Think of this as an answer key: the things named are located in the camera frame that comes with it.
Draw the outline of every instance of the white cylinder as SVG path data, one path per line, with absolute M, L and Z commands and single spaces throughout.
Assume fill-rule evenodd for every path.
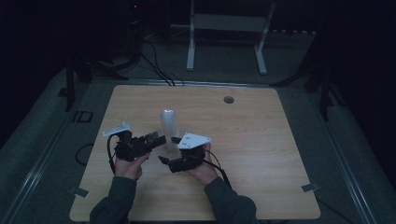
M 161 112 L 161 124 L 163 126 L 163 134 L 166 137 L 165 149 L 178 152 L 177 145 L 173 144 L 171 140 L 171 137 L 178 137 L 180 132 L 175 111 L 171 109 L 163 110 Z

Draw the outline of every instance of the small hole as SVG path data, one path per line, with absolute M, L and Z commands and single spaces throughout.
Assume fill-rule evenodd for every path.
M 233 99 L 232 96 L 225 96 L 225 97 L 224 97 L 224 102 L 225 102 L 226 104 L 232 104 L 232 103 L 234 102 L 234 99 Z

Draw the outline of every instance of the table surface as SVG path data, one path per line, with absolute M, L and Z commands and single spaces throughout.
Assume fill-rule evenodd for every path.
M 225 96 L 234 102 L 226 104 Z M 90 194 L 76 196 L 70 211 L 74 221 L 87 221 L 93 207 L 107 196 L 112 172 L 103 131 L 131 125 L 134 136 L 161 131 L 160 114 L 176 111 L 181 133 L 212 138 L 212 152 L 226 171 L 233 189 L 251 198 L 258 219 L 310 219 L 320 216 L 300 153 L 282 104 L 273 89 L 222 87 L 117 86 L 97 134 L 80 187 Z M 117 136 L 113 137 L 112 148 Z M 161 164 L 157 147 L 143 164 L 131 220 L 214 220 L 203 186 Z

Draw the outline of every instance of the sleeve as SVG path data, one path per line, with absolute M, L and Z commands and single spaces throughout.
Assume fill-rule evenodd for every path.
M 205 187 L 205 193 L 219 224 L 257 224 L 256 204 L 248 197 L 239 196 L 218 177 Z
M 121 223 L 132 209 L 135 192 L 135 180 L 114 176 L 108 196 L 92 209 L 90 223 Z

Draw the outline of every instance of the person's left hand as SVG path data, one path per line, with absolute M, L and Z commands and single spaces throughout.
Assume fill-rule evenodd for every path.
M 123 161 L 116 158 L 116 176 L 127 177 L 137 180 L 142 174 L 142 163 L 149 158 L 149 153 L 137 158 L 132 162 Z

